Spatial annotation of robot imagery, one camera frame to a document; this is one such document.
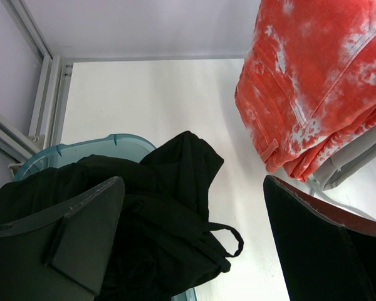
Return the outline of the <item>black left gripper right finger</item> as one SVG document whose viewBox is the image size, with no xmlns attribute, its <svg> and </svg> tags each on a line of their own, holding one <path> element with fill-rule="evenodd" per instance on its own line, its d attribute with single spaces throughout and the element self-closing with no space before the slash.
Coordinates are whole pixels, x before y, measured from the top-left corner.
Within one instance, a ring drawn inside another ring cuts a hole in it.
<svg viewBox="0 0 376 301">
<path fill-rule="evenodd" d="M 376 300 L 376 221 L 274 176 L 263 191 L 291 300 Z"/>
</svg>

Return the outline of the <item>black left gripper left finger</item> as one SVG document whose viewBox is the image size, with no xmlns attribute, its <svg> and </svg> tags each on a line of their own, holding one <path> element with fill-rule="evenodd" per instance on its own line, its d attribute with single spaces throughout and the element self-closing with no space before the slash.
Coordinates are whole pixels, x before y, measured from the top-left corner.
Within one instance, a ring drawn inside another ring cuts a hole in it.
<svg viewBox="0 0 376 301">
<path fill-rule="evenodd" d="M 94 300 L 120 217 L 120 177 L 0 226 L 0 300 Z"/>
</svg>

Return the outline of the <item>black trousers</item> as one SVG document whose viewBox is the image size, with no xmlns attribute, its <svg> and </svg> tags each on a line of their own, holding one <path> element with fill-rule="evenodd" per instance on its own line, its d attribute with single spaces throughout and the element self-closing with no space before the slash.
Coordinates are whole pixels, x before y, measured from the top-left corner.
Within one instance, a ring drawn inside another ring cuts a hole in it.
<svg viewBox="0 0 376 301">
<path fill-rule="evenodd" d="M 27 217 L 119 176 L 122 212 L 99 300 L 170 300 L 230 270 L 214 236 L 208 190 L 223 158 L 183 132 L 140 162 L 90 155 L 0 189 L 0 225 Z"/>
</svg>

